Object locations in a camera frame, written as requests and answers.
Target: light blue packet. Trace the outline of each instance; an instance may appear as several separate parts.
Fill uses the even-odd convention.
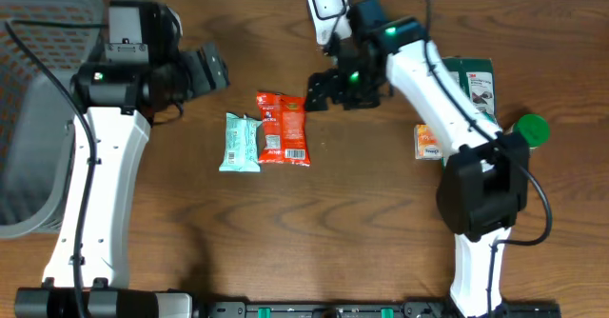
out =
[[[262,122],[226,114],[226,148],[225,160],[220,171],[253,171],[260,172],[258,165],[258,146],[256,131]]]

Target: green bottle cap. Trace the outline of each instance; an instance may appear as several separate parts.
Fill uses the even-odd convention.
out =
[[[550,138],[550,125],[538,114],[523,115],[514,131],[519,131],[531,148],[539,147]]]

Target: barcode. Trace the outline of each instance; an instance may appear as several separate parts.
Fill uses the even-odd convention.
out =
[[[304,149],[286,149],[285,158],[304,160],[305,159],[305,150]]]
[[[280,149],[282,147],[281,137],[278,135],[268,135],[266,137],[267,149]]]

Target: green led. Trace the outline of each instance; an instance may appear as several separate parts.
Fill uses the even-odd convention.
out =
[[[349,76],[349,81],[357,82],[360,79],[360,73],[358,71],[354,71],[351,76]]]

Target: plastic bin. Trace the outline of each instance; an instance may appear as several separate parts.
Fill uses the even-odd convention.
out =
[[[101,23],[103,14],[102,0],[0,0],[0,238],[59,231],[74,141],[73,112],[4,22]],[[100,38],[98,29],[12,28],[67,88]]]

